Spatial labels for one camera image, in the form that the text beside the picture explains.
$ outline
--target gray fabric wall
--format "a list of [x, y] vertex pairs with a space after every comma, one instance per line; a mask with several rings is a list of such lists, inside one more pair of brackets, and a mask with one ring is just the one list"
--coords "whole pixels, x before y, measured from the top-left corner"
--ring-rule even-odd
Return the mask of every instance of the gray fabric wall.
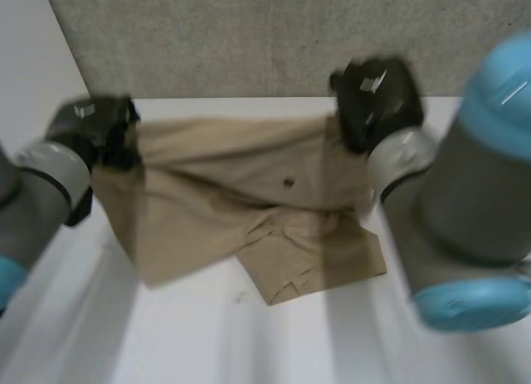
[[326, 95], [353, 57], [399, 52], [427, 95], [531, 27], [531, 0], [50, 0], [93, 92]]

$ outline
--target light blue joint cap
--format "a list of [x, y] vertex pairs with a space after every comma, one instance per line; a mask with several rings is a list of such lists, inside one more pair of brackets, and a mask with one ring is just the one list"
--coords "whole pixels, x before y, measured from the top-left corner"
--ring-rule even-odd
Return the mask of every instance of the light blue joint cap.
[[0, 310], [4, 310], [11, 297], [26, 281], [27, 271], [16, 262], [0, 257]]
[[479, 332], [529, 313], [529, 284], [516, 276], [448, 282], [412, 297], [422, 321], [442, 332]]
[[531, 162], [531, 32], [487, 55], [466, 86], [459, 122], [483, 145]]

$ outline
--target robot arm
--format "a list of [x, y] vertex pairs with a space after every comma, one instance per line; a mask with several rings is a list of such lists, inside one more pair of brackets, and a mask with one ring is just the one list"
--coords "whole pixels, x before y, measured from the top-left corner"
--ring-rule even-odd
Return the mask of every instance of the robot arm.
[[343, 140], [368, 154], [375, 191], [421, 319], [474, 332], [529, 312], [516, 267], [531, 247], [531, 36], [501, 44], [472, 77], [441, 145], [422, 131], [398, 59], [331, 77]]
[[94, 98], [64, 105], [45, 138], [12, 162], [0, 151], [0, 310], [62, 225], [90, 214], [95, 163], [129, 168], [139, 157], [124, 146], [139, 120], [129, 98]]

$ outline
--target wrinkled cloth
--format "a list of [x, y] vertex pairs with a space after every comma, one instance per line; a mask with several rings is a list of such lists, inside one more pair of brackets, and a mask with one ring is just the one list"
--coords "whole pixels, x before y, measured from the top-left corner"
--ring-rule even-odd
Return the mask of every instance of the wrinkled cloth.
[[148, 122], [136, 143], [143, 165], [98, 167], [92, 187], [147, 285], [234, 254], [268, 304], [386, 272], [335, 117]]

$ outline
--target white table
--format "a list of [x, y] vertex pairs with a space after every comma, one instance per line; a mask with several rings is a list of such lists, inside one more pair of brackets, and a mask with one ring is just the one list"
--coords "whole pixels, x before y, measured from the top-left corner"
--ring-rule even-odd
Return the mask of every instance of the white table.
[[[443, 134], [458, 100], [425, 102], [429, 130]], [[139, 100], [137, 107], [143, 120], [275, 119], [329, 112], [334, 102]], [[380, 236], [386, 275], [266, 307], [235, 258], [147, 290], [95, 206], [80, 229], [80, 247], [66, 254], [35, 308], [26, 347], [41, 335], [46, 341], [39, 343], [52, 344], [56, 356], [45, 359], [46, 349], [36, 350], [41, 375], [26, 382], [49, 374], [55, 381], [47, 382], [83, 384], [530, 383], [529, 319], [475, 335], [440, 335], [417, 322], [380, 217], [376, 209], [363, 224]], [[23, 301], [22, 294], [17, 303]]]

